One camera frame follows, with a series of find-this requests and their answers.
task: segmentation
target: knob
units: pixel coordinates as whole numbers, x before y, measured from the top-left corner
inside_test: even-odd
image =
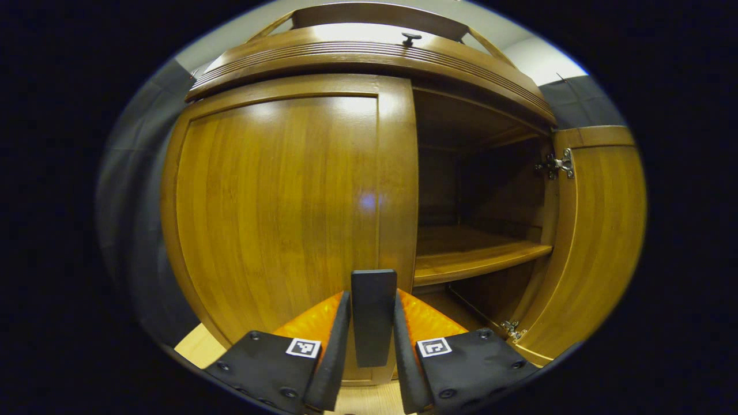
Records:
[[[420,38],[423,37],[423,36],[420,36],[420,35],[413,35],[412,33],[404,33],[404,32],[402,33],[402,35],[407,38],[407,39],[405,39],[402,42],[402,44],[405,45],[405,46],[412,46],[413,45],[413,39],[417,40],[417,39],[420,39]]]

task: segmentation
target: closed cabinet door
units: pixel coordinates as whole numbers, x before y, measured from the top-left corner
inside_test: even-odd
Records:
[[[596,126],[554,134],[559,218],[553,252],[538,293],[508,342],[544,366],[586,340],[627,288],[644,240],[646,186],[628,128]]]
[[[418,162],[410,82],[307,75],[232,89],[187,107],[170,141],[162,226],[202,323],[228,348],[351,288],[352,270],[413,281]],[[359,368],[353,327],[344,380]]]

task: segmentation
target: metal hinge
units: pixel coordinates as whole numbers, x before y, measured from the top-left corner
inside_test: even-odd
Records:
[[[515,331],[517,328],[517,325],[520,324],[519,321],[513,321],[510,323],[509,321],[505,320],[500,325],[507,330],[508,335],[513,338],[513,343],[516,343],[520,338],[528,331],[528,330],[522,330],[521,332]]]
[[[551,153],[546,157],[545,162],[538,163],[534,167],[537,171],[548,170],[550,180],[556,180],[559,176],[556,172],[559,170],[565,171],[566,177],[573,179],[574,161],[571,159],[571,148],[564,149],[564,156],[561,159],[557,159],[554,153]]]

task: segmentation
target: screw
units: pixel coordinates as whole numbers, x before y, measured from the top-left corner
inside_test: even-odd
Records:
[[[281,393],[283,396],[288,398],[296,398],[297,397],[297,391],[295,391],[293,388],[280,388],[279,393]]]
[[[456,395],[456,391],[454,391],[453,389],[444,389],[438,394],[438,397],[440,397],[441,399],[448,399],[454,395]]]

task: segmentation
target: wooden shelf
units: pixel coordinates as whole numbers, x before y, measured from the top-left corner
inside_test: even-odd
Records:
[[[419,227],[415,285],[439,284],[499,271],[533,261],[552,249],[463,225]]]

